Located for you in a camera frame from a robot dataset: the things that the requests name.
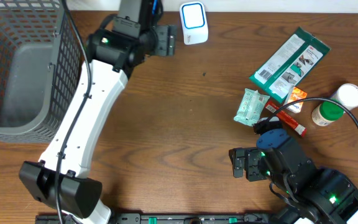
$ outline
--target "small orange and white carton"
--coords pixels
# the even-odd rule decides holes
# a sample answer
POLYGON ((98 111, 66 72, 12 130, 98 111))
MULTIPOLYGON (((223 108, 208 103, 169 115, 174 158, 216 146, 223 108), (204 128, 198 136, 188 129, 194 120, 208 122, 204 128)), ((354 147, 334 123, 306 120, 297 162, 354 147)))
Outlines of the small orange and white carton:
MULTIPOLYGON (((308 95, 307 92, 305 92, 295 86, 292 88, 292 91, 290 89, 290 93, 291 94, 288 94, 286 100, 284 101, 284 105, 287 103, 291 103, 292 101, 295 101, 295 100, 305 99, 306 96, 308 95)), ((296 103, 294 105, 287 107, 287 109, 294 113, 299 113, 302 109, 302 105, 303 105, 303 102, 296 103)))

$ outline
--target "white device with blue outline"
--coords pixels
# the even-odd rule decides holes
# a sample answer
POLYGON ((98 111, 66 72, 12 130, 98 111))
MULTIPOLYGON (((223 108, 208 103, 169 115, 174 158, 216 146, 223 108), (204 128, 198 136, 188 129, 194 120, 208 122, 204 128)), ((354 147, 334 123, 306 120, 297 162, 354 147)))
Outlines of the white device with blue outline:
POLYGON ((195 1, 180 6, 180 19, 183 28, 183 40, 186 45, 199 44, 208 40, 204 4, 195 1))

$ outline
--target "green lid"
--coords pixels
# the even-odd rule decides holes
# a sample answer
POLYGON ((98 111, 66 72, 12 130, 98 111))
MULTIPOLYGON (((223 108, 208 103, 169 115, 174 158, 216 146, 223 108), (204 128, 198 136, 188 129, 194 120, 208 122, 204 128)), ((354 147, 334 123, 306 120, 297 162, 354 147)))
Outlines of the green lid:
POLYGON ((320 113, 323 118, 329 121, 336 121, 343 116, 344 110, 333 103, 324 102, 320 106, 320 113))

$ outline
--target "wood grain surface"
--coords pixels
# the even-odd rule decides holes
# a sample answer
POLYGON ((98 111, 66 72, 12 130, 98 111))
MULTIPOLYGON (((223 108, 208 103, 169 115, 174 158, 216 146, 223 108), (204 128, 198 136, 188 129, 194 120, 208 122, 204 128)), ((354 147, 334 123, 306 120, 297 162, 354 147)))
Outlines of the wood grain surface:
MULTIPOLYGON (((82 38, 107 14, 74 12, 82 38)), ((255 146, 258 138, 233 121, 244 88, 258 89, 249 76, 302 26, 332 51, 299 87, 308 96, 329 96, 343 83, 358 85, 358 14, 207 17, 208 41, 185 46, 179 14, 166 13, 162 24, 179 27, 175 56, 138 66, 110 112, 90 174, 103 183, 106 205, 145 213, 278 211, 285 204, 270 193, 269 182, 233 178, 227 155, 234 147, 255 146)), ((294 115, 308 129, 296 138, 319 166, 340 170, 358 187, 357 129, 347 116, 315 125, 317 105, 305 103, 294 115)), ((358 118, 358 108, 353 112, 358 118)), ((37 161, 46 147, 0 143, 0 223, 33 223, 35 215, 55 212, 33 200, 18 178, 23 161, 37 161)))

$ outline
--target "pill bottle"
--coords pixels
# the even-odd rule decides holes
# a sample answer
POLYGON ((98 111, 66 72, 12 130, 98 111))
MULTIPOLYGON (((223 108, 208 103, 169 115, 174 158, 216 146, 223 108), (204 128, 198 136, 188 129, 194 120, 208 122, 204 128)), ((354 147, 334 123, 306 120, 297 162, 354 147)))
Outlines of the pill bottle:
POLYGON ((348 110, 356 108, 358 107, 358 86, 350 83, 343 84, 331 99, 341 103, 348 110))
POLYGON ((324 102, 321 103, 311 113, 311 119, 318 126, 327 126, 332 122, 341 118, 344 114, 344 110, 333 103, 324 102))

